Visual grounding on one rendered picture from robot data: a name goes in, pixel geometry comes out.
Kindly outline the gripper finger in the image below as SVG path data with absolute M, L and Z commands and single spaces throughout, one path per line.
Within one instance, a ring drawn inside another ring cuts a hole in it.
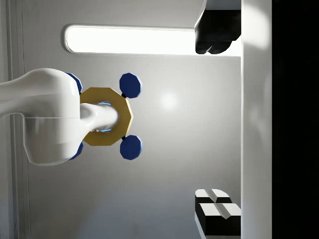
M 241 10 L 204 10 L 195 28 L 195 52 L 225 52 L 241 35 Z
M 201 239 L 241 239 L 241 209 L 224 191 L 197 189 L 194 209 Z

